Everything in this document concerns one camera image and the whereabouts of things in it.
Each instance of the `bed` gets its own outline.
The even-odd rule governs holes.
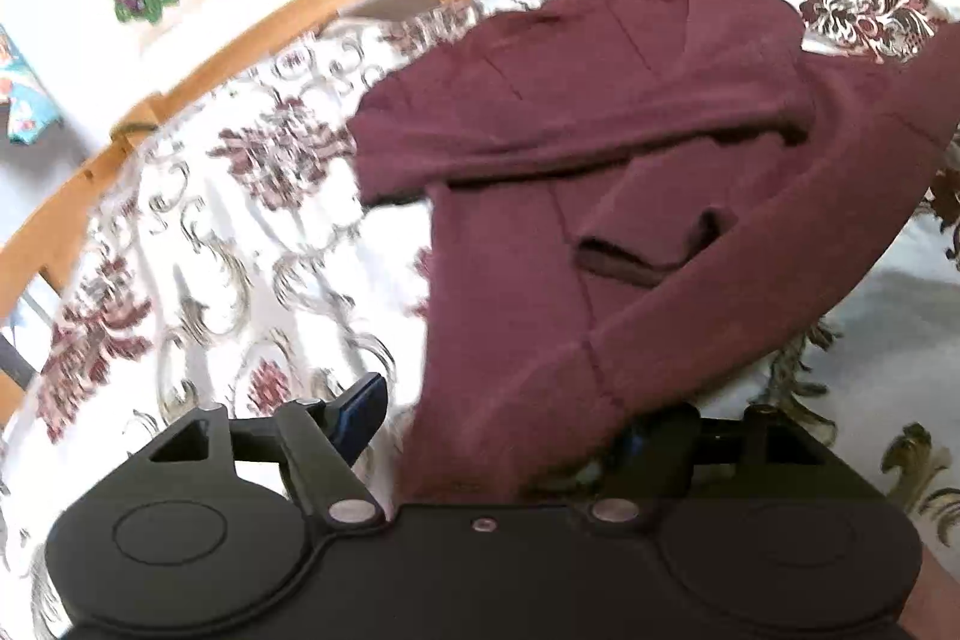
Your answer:
[[[64,297],[42,377],[24,398],[0,383],[0,418],[13,412],[0,455],[0,616],[13,640],[66,626],[43,564],[56,516],[194,405],[269,414],[384,373],[388,424],[356,469],[389,506],[424,360],[430,205],[360,208],[347,121],[384,74],[497,9],[545,0],[439,0],[402,22],[336,17],[349,1],[294,0],[145,98],[0,252],[4,311],[37,272]],[[960,20],[960,0],[785,1],[806,23],[805,49],[837,57],[908,59]],[[779,405],[910,513],[960,576],[958,170],[947,151],[862,283],[698,404],[723,417],[752,399]],[[262,465],[238,471],[283,490]]]

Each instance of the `skin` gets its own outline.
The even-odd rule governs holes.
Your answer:
[[[960,584],[923,546],[923,566],[899,620],[915,640],[960,638]]]

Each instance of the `floral bedsheet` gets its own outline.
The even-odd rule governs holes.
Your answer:
[[[785,1],[806,23],[805,49],[836,57],[909,58],[960,19],[960,0]],[[430,205],[362,209],[349,118],[383,74],[491,11],[453,4],[403,23],[336,20],[229,79],[136,151],[91,215],[49,360],[3,433],[0,638],[47,640],[68,626],[43,564],[50,525],[193,405],[264,415],[383,372],[388,424],[356,470],[389,506],[421,384]],[[959,333],[960,154],[950,150],[857,289],[700,404],[728,417],[757,397],[781,405],[912,513],[960,576],[950,547]],[[238,472],[283,490],[269,466]]]

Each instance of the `maroon shirt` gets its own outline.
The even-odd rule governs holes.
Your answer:
[[[510,500],[834,306],[960,119],[960,36],[803,52],[780,0],[553,0],[366,95],[368,205],[433,201],[400,498]]]

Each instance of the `garment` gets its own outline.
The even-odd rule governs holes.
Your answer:
[[[779,0],[553,0],[366,95],[361,200],[433,202],[402,499],[517,498],[877,261],[960,116],[960,31],[905,67],[802,36]]]

